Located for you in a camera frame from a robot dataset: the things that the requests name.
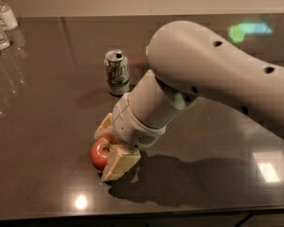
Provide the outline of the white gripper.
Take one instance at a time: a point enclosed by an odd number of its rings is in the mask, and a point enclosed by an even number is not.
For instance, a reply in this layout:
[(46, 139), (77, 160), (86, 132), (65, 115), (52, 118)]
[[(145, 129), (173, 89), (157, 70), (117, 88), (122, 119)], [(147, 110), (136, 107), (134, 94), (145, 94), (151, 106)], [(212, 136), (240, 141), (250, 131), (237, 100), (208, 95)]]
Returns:
[(112, 145), (108, 154), (108, 164), (104, 167), (101, 180), (117, 181), (141, 158), (139, 149), (150, 148), (166, 132), (166, 127), (154, 129), (142, 123), (130, 108), (129, 93), (116, 103), (112, 113), (107, 113), (94, 133), (98, 140), (114, 135), (123, 145)]

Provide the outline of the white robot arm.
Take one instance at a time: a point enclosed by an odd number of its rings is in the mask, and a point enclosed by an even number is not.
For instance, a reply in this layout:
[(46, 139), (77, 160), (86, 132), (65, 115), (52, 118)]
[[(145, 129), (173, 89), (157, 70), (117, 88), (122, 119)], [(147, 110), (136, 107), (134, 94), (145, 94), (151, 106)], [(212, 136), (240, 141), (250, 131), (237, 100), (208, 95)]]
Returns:
[(177, 115), (208, 98), (227, 105), (284, 139), (284, 67), (254, 58), (205, 26), (176, 21), (158, 29), (149, 70), (108, 113), (94, 136), (111, 144), (102, 169), (116, 181)]

